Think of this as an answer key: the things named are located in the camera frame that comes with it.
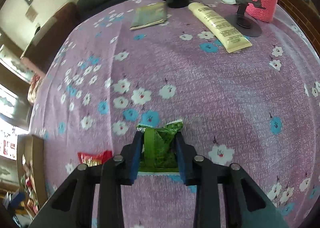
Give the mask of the green crinkled snack packet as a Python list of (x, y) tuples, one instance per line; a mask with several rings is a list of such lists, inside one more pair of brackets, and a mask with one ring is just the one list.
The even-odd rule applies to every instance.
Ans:
[(140, 173), (146, 175), (178, 173), (174, 138), (182, 128), (181, 119), (170, 122), (162, 128), (154, 128), (146, 124), (137, 125), (137, 130), (144, 134)]

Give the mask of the brown cardboard box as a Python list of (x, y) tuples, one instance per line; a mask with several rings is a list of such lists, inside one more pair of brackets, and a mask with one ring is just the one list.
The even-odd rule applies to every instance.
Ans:
[(16, 152), (20, 192), (23, 206), (31, 219), (48, 200), (44, 175), (44, 140), (35, 135), (19, 135)]

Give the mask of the purple floral tablecloth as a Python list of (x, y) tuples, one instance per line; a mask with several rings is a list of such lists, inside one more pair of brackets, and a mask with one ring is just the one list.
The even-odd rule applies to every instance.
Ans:
[(240, 164), (290, 227), (319, 197), (319, 57), (278, 7), (251, 47), (227, 53), (188, 8), (133, 31), (128, 0), (79, 24), (54, 56), (30, 124), (44, 139), (52, 195), (78, 153), (117, 154), (139, 123), (182, 120), (184, 140), (227, 166)]

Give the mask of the cream lotion tube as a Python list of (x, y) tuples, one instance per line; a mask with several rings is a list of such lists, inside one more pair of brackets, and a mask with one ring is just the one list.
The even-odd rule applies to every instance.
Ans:
[(216, 36), (228, 53), (252, 46), (242, 33), (210, 7), (194, 2), (188, 5), (188, 9)]

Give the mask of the red rectangular candy packet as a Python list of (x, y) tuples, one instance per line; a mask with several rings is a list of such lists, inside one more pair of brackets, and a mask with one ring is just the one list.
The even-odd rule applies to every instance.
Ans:
[(86, 164), (89, 167), (98, 166), (104, 164), (112, 157), (111, 150), (105, 150), (100, 154), (89, 154), (84, 152), (78, 152), (78, 158), (80, 163)]

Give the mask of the green booklet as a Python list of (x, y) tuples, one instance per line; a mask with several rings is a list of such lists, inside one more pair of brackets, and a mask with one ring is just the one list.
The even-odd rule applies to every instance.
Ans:
[(167, 5), (158, 2), (136, 9), (131, 23), (131, 30), (154, 26), (167, 21)]

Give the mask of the patterned blanket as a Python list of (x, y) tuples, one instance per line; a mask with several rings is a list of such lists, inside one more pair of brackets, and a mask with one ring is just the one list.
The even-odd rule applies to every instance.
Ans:
[(31, 79), (31, 84), (30, 84), (30, 87), (29, 87), (29, 90), (28, 90), (28, 102), (30, 104), (34, 104), (35, 103), (35, 100), (36, 100), (36, 97), (37, 97), (37, 94), (38, 94), (38, 91), (40, 89), (40, 86), (43, 82), (43, 79), (35, 74), (32, 79)]

